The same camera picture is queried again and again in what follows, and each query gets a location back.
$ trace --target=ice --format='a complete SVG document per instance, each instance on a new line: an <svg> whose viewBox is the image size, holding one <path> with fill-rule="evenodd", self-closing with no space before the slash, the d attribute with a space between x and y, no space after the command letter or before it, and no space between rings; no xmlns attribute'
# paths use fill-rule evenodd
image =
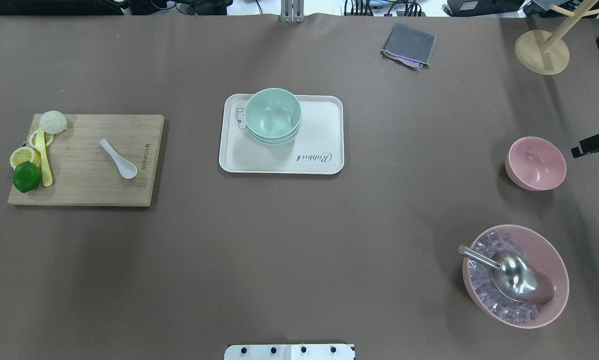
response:
<svg viewBox="0 0 599 360"><path fill-rule="evenodd" d="M480 237L475 242L473 250L489 258L494 253L510 251L525 261L529 259L528 254L517 246L511 234L500 235L496 231L491 231ZM515 301L504 296L493 282L491 270L488 267L477 264L474 260L469 260L468 264L470 282L477 298L493 315L510 324L526 324L540 314L541 305Z"/></svg>

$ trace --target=gray cloth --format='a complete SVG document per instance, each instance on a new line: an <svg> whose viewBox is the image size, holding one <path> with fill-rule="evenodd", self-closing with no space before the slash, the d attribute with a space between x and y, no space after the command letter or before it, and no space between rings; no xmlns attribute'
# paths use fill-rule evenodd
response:
<svg viewBox="0 0 599 360"><path fill-rule="evenodd" d="M423 66L430 66L436 40L436 35L414 29L404 23L396 23L393 31L388 35L381 53L420 71Z"/></svg>

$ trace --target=small pink bowl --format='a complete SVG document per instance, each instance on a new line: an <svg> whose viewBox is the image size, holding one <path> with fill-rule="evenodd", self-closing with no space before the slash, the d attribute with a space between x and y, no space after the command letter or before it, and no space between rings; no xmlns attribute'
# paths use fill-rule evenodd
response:
<svg viewBox="0 0 599 360"><path fill-rule="evenodd" d="M504 164L510 180L528 191L555 189L567 177L564 156L541 137L522 137L512 143Z"/></svg>
<svg viewBox="0 0 599 360"><path fill-rule="evenodd" d="M462 275L468 294L480 309L506 325L521 329L535 329L549 325L562 314L564 308L567 306L567 301L569 300L569 273L567 272L567 267L564 265L564 261L562 261L562 257L553 245L551 245L551 243L549 243L549 241L542 235L530 228L519 225L498 225L491 227L489 230L482 232L477 239L473 241L470 245L471 249L475 247L475 244L482 236L491 231L496 231L500 236L505 234L512 235L515 244L528 254L528 264L533 267L533 269L546 275L553 283L555 294L553 299L542 305L539 314L535 319L531 319L531 321L527 323L510 323L504 321L490 312L478 298L478 294L475 292L475 289L473 289L473 284L471 284L469 259L464 258Z"/></svg>

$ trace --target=round wooden base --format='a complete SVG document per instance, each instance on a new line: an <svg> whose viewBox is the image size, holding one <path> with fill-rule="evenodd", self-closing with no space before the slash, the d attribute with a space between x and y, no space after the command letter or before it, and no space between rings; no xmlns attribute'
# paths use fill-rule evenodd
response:
<svg viewBox="0 0 599 360"><path fill-rule="evenodd" d="M551 33L544 30L524 32L515 41L517 59L530 71L541 75L555 75L569 64L569 48L558 39L555 45L542 53L540 46L546 42Z"/></svg>

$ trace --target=white floor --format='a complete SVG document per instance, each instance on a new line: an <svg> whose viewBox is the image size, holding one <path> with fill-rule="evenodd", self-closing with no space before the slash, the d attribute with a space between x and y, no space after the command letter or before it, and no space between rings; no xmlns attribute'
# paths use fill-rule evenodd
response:
<svg viewBox="0 0 599 360"><path fill-rule="evenodd" d="M446 3L446 0L417 0L417 2L421 6L421 9L427 17L448 17L448 15L442 10L442 5ZM346 9L347 11L350 11L350 6L352 2L348 1L347 3L348 5ZM383 7L382 9L373 10L375 16L382 16L388 11L390 3L388 3L388 1L384 1L384 3L387 3L386 7ZM168 7L171 7L174 4L174 2L169 1ZM279 13L281 12L281 0L259 0L259 5L261 6L261 11L264 14L279 15ZM182 10L187 9L186 5L179 6L181 6ZM304 0L304 14L307 16L315 13L341 16L344 14L344 7L345 0ZM396 16L396 12L403 11L404 7L404 4L397 4L395 5L395 7L393 7L391 13L393 13L393 16ZM227 11L229 15L235 16L260 14L256 0L233 0L233 4L227 7ZM157 14L164 14L165 12L178 13L176 9L169 9L162 10ZM525 18L526 14L524 14L522 10L519 10L513 13L492 14L487 16L498 18Z"/></svg>

